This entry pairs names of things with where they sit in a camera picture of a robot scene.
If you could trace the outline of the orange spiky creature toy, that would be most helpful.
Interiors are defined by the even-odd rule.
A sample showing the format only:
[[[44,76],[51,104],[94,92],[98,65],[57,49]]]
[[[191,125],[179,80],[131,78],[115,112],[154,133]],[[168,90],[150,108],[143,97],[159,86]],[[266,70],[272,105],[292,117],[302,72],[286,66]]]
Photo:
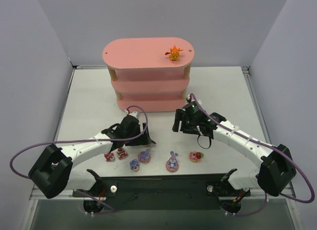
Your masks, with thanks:
[[[180,57],[180,52],[182,51],[183,49],[178,48],[176,45],[174,45],[174,47],[171,48],[170,51],[167,51],[165,55],[168,55],[170,60],[178,61]]]

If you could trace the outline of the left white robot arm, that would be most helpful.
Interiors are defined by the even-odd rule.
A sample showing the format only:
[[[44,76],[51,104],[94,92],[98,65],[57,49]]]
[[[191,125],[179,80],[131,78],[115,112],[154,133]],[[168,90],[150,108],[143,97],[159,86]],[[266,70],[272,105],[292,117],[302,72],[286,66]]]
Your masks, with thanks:
[[[139,123],[133,115],[126,115],[116,123],[84,142],[57,147],[48,145],[31,170],[29,178],[48,199],[58,196],[65,189],[91,190],[99,177],[90,171],[75,171],[79,164],[100,154],[124,146],[152,144],[146,123]]]

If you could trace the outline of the blue bunny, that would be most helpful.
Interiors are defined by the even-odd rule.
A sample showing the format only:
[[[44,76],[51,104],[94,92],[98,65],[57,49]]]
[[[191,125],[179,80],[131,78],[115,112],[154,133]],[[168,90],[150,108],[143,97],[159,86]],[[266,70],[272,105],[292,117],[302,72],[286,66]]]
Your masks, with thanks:
[[[176,159],[178,154],[171,151],[170,155],[171,155],[171,157],[167,160],[165,167],[166,167],[167,171],[169,171],[170,173],[174,173],[179,169],[179,164],[178,164],[177,159]]]

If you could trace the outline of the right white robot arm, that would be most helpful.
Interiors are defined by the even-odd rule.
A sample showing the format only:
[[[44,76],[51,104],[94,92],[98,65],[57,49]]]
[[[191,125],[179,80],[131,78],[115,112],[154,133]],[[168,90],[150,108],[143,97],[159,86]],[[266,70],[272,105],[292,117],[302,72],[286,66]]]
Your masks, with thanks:
[[[290,163],[289,148],[282,144],[277,147],[267,143],[260,145],[257,139],[218,113],[206,115],[195,102],[175,111],[172,130],[217,140],[253,162],[254,170],[233,169],[223,177],[233,189],[261,188],[271,196],[279,196],[296,175],[296,169]]]

